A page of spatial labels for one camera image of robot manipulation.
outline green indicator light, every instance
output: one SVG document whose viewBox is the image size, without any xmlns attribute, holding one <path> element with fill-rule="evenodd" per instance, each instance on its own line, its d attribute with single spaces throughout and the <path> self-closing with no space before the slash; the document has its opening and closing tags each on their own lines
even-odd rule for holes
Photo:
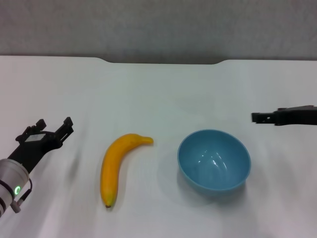
<svg viewBox="0 0 317 238">
<path fill-rule="evenodd" d="M 20 186 L 17 186 L 17 187 L 15 188 L 15 190 L 14 190 L 15 195 L 18 195 L 19 192 L 20 192 L 20 190 L 21 190 L 21 187 L 20 187 Z"/>
</svg>

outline gray wall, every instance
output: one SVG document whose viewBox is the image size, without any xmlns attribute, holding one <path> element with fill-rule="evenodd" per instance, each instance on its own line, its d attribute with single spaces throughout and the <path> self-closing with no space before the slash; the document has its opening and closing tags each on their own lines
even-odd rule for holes
<svg viewBox="0 0 317 238">
<path fill-rule="evenodd" d="M 316 0 L 0 0 L 0 55 L 317 59 Z"/>
</svg>

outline banana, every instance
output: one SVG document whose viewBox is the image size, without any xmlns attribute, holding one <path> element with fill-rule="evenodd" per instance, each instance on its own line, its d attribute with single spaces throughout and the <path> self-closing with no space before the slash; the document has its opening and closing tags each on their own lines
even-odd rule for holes
<svg viewBox="0 0 317 238">
<path fill-rule="evenodd" d="M 116 139 L 107 149 L 100 174 L 100 194 L 106 208 L 115 203 L 119 170 L 124 155 L 142 144 L 153 144 L 153 139 L 137 134 L 126 134 Z"/>
</svg>

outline robotic arm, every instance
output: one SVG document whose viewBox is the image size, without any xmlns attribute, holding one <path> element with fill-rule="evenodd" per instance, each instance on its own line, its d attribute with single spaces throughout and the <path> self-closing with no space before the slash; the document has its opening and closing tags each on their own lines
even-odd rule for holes
<svg viewBox="0 0 317 238">
<path fill-rule="evenodd" d="M 56 132 L 43 131 L 46 124 L 41 119 L 36 125 L 28 126 L 22 135 L 15 139 L 20 145 L 8 159 L 0 160 L 0 217 L 9 206 L 15 213 L 21 210 L 21 204 L 32 191 L 29 173 L 47 152 L 63 145 L 74 131 L 72 126 L 73 122 L 68 117 Z M 30 181 L 30 189 L 16 202 L 14 200 L 16 195 L 28 181 Z"/>
<path fill-rule="evenodd" d="M 273 113 L 252 113 L 252 122 L 275 125 L 317 125 L 317 107 L 279 108 Z"/>
</svg>

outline bowl rim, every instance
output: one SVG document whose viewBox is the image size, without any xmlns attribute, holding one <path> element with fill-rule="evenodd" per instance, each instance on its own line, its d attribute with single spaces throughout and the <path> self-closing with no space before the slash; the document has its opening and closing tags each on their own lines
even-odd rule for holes
<svg viewBox="0 0 317 238">
<path fill-rule="evenodd" d="M 179 150 L 180 150 L 180 147 L 182 146 L 182 144 L 184 143 L 184 141 L 185 141 L 188 137 L 190 137 L 191 135 L 196 134 L 196 133 L 198 133 L 198 132 L 206 131 L 206 130 L 208 130 L 208 131 L 217 131 L 217 132 L 221 132 L 221 133 L 227 134 L 227 135 L 233 137 L 234 139 L 236 139 L 236 140 L 243 146 L 243 148 L 246 150 L 247 155 L 248 155 L 249 164 L 250 164 L 250 165 L 249 165 L 249 170 L 248 170 L 248 172 L 246 173 L 245 177 L 241 180 L 241 182 L 239 182 L 239 183 L 237 183 L 236 185 L 233 185 L 233 186 L 231 186 L 231 187 L 222 188 L 222 189 L 210 188 L 210 187 L 205 187 L 205 186 L 202 186 L 202 185 L 196 183 L 195 181 L 193 181 L 193 180 L 184 172 L 184 170 L 182 169 L 182 166 L 181 166 L 180 163 L 179 163 Z M 242 184 L 245 183 L 245 181 L 246 181 L 246 179 L 248 178 L 248 176 L 249 176 L 249 174 L 250 174 L 250 171 L 251 171 L 251 157 L 250 157 L 249 151 L 248 151 L 248 149 L 245 147 L 245 145 L 244 145 L 238 138 L 236 138 L 235 136 L 233 136 L 233 135 L 231 135 L 231 134 L 229 134 L 229 133 L 227 133 L 227 132 L 224 132 L 224 131 L 222 131 L 222 130 L 215 130 L 215 129 L 197 130 L 197 131 L 195 131 L 195 132 L 189 134 L 188 136 L 186 136 L 185 139 L 183 139 L 183 141 L 180 143 L 180 145 L 179 145 L 179 147 L 178 147 L 178 150 L 177 150 L 177 162 L 178 162 L 178 167 L 180 168 L 182 174 L 183 174 L 187 179 L 189 179 L 189 180 L 190 180 L 192 183 L 194 183 L 196 186 L 198 186 L 198 187 L 200 187 L 200 188 L 203 188 L 203 189 L 211 190 L 211 191 L 229 191 L 229 190 L 233 190 L 233 189 L 235 189 L 235 188 L 237 188 L 237 187 L 239 187 L 239 186 L 241 186 Z"/>
</svg>

